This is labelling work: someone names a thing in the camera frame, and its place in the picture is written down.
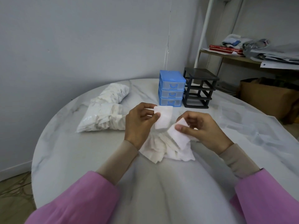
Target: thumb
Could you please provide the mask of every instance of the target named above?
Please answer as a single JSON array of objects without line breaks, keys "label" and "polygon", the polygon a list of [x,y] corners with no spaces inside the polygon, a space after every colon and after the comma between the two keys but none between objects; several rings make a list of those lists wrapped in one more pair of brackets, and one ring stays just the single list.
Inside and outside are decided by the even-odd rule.
[{"label": "thumb", "polygon": [[181,133],[184,133],[186,135],[190,135],[190,136],[193,136],[195,138],[198,139],[199,137],[199,133],[200,131],[199,130],[195,130],[195,129],[192,129],[190,127],[186,127],[186,126],[183,126],[181,124],[177,124],[175,125],[174,127],[178,132],[181,132]]},{"label": "thumb", "polygon": [[148,123],[152,126],[161,116],[161,113],[155,113],[149,120]]}]

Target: brown paper bag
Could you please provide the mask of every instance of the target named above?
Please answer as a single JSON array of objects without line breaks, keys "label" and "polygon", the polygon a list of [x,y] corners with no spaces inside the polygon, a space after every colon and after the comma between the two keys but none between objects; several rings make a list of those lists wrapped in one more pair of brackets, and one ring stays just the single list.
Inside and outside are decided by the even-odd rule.
[{"label": "brown paper bag", "polygon": [[264,85],[277,82],[274,79],[245,79],[240,82],[237,97],[269,116],[291,124],[299,114],[299,86],[289,88]]}]

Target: blue drawer handle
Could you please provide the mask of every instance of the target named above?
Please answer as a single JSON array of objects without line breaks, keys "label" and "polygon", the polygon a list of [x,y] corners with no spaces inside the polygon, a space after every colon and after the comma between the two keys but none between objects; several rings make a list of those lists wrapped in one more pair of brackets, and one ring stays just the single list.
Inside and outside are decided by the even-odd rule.
[{"label": "blue drawer handle", "polygon": [[174,105],[175,101],[167,101],[167,105]]},{"label": "blue drawer handle", "polygon": [[169,93],[168,94],[168,97],[175,97],[176,96],[176,93],[175,92],[172,92],[172,93]]},{"label": "blue drawer handle", "polygon": [[173,88],[173,89],[175,89],[175,88],[178,87],[178,85],[177,84],[170,84],[170,87]]}]

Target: white skirting board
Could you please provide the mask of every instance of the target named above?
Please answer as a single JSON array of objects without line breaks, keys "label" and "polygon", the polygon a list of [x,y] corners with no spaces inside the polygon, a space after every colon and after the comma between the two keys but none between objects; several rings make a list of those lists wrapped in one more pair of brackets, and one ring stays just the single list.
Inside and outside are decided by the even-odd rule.
[{"label": "white skirting board", "polygon": [[31,164],[32,161],[28,161],[5,170],[0,170],[0,181],[31,171]]}]

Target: purple sleeve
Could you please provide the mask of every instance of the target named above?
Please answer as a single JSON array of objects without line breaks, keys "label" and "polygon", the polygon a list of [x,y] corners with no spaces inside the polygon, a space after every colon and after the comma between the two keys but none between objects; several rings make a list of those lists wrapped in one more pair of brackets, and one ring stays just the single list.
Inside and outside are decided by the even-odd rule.
[{"label": "purple sleeve", "polygon": [[119,199],[117,188],[89,171],[52,202],[33,212],[25,224],[107,223]]},{"label": "purple sleeve", "polygon": [[240,180],[235,189],[230,202],[248,224],[299,223],[299,202],[265,169]]}]

